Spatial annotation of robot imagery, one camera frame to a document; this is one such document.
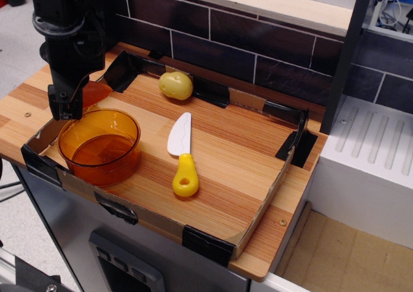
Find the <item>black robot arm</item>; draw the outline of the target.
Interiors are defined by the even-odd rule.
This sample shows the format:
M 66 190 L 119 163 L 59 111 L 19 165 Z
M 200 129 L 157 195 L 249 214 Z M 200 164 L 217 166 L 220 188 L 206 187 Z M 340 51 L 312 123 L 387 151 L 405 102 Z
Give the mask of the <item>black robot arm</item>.
M 32 0 L 34 28 L 44 36 L 39 49 L 49 65 L 49 106 L 56 120 L 78 120 L 83 88 L 105 67 L 103 0 Z

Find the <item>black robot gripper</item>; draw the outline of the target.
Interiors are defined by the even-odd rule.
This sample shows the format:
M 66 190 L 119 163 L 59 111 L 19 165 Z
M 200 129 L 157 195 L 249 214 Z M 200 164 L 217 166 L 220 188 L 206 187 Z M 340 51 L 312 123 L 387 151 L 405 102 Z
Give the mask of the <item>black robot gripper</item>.
M 52 84 L 48 101 L 57 121 L 79 120 L 83 115 L 83 93 L 91 73 L 105 66 L 105 31 L 101 20 L 87 13 L 68 26 L 49 23 L 33 15 L 35 29 L 45 37 L 41 55 L 49 64 Z

